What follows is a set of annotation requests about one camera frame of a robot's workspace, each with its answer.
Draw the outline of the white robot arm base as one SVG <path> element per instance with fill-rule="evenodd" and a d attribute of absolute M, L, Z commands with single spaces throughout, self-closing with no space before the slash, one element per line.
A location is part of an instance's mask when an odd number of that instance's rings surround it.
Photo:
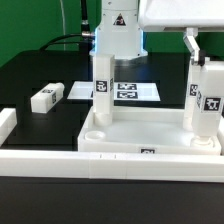
<path fill-rule="evenodd" d="M 138 0 L 101 0 L 101 21 L 90 55 L 113 54 L 116 60 L 145 57 L 143 31 L 138 25 Z"/>

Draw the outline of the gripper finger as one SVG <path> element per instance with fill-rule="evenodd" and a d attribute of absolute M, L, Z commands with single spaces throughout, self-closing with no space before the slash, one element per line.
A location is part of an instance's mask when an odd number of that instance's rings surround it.
<path fill-rule="evenodd" d="M 203 66 L 205 64 L 205 51 L 201 50 L 197 44 L 196 37 L 198 36 L 198 29 L 188 27 L 183 35 L 183 41 L 191 53 L 190 62 L 192 65 Z"/>

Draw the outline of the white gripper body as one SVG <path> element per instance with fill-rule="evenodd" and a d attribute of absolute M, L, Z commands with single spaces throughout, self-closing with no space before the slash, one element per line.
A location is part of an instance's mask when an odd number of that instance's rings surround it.
<path fill-rule="evenodd" d="M 138 23 L 146 32 L 224 30 L 224 0 L 140 0 Z"/>

